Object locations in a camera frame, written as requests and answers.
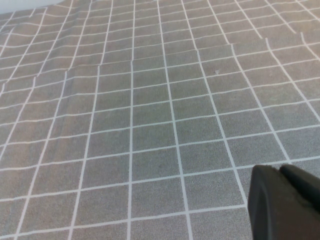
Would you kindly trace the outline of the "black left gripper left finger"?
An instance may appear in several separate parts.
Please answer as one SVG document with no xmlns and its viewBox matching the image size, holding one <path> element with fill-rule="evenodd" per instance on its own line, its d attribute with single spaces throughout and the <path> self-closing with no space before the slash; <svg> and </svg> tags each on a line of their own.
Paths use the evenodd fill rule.
<svg viewBox="0 0 320 240">
<path fill-rule="evenodd" d="M 320 219 L 282 219 L 280 172 L 269 165 L 252 168 L 248 213 L 254 240 L 318 240 Z"/>
</svg>

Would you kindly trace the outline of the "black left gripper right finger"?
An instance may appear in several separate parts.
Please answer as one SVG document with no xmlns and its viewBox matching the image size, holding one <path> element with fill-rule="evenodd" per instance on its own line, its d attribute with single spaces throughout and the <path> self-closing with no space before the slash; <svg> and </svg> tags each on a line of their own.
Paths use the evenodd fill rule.
<svg viewBox="0 0 320 240">
<path fill-rule="evenodd" d="M 320 218 L 320 179 L 292 164 L 279 168 L 279 215 L 283 220 Z"/>
</svg>

